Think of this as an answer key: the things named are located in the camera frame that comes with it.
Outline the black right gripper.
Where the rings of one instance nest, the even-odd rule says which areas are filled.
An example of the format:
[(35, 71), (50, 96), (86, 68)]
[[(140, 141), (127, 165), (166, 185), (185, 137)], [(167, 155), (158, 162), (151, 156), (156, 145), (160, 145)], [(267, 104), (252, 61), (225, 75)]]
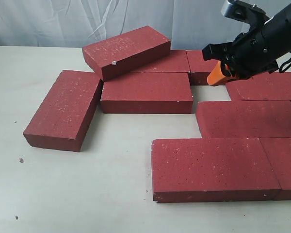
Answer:
[(278, 34), (276, 23), (266, 23), (240, 33), (232, 42), (208, 44), (202, 50), (203, 59), (218, 61), (207, 77), (208, 85), (224, 85), (229, 79), (249, 79), (278, 70)]

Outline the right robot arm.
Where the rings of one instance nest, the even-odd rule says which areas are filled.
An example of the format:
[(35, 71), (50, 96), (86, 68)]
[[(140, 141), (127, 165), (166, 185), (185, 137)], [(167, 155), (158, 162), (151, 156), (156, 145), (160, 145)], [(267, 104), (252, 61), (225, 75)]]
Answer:
[(225, 1), (223, 16), (250, 25), (232, 42), (208, 44), (203, 59), (217, 60), (207, 84), (218, 86), (248, 80), (261, 73), (284, 73), (291, 67), (291, 3), (269, 18), (257, 7), (240, 0)]

